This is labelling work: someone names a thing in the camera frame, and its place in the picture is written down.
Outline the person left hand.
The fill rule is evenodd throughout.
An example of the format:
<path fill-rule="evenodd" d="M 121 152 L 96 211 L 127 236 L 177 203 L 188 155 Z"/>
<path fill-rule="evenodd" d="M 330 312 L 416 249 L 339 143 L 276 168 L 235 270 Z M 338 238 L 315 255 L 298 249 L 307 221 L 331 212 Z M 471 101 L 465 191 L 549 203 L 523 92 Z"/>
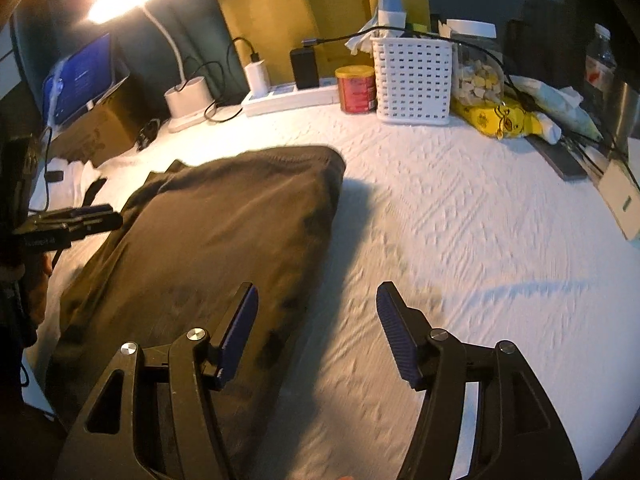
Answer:
<path fill-rule="evenodd" d="M 16 283 L 20 291 L 21 309 L 32 325 L 39 327 L 46 317 L 49 280 L 52 275 L 49 254 L 29 257 L 17 266 L 2 266 L 2 283 Z"/>

